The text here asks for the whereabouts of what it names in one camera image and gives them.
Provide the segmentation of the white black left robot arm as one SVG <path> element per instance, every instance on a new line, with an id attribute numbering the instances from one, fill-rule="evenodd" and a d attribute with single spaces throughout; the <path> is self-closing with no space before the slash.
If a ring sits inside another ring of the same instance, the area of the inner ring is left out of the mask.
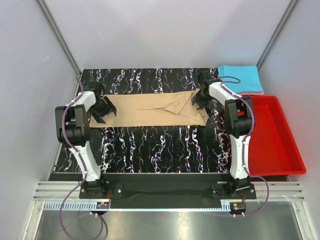
<path id="1" fill-rule="evenodd" d="M 81 92 L 69 104 L 55 108 L 56 135 L 60 143 L 67 145 L 76 159 L 81 173 L 81 199 L 103 198 L 110 191 L 90 146 L 91 128 L 88 114 L 100 124 L 103 117 L 117 113 L 115 105 L 103 95 L 99 82 L 93 83 Z"/>

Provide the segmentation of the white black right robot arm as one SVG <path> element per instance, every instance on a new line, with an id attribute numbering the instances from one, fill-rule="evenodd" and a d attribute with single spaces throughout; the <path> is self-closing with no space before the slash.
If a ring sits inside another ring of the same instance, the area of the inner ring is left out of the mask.
<path id="1" fill-rule="evenodd" d="M 239 198 L 251 186 L 249 171 L 249 143 L 255 128 L 253 101 L 249 96 L 241 96 L 226 86 L 239 84 L 234 76 L 213 77 L 208 71 L 197 75 L 200 89 L 192 97 L 191 103 L 199 109 L 207 107 L 212 99 L 224 107 L 224 125 L 231 142 L 231 166 L 225 184 L 212 186 L 214 194 Z"/>

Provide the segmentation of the beige t shirt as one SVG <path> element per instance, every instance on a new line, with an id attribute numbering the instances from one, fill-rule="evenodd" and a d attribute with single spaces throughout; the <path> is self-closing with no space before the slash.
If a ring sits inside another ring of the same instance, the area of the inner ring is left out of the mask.
<path id="1" fill-rule="evenodd" d="M 104 123 L 90 118 L 91 128 L 205 126 L 205 109 L 192 104 L 198 90 L 173 93 L 109 94 L 116 114 L 103 117 Z"/>

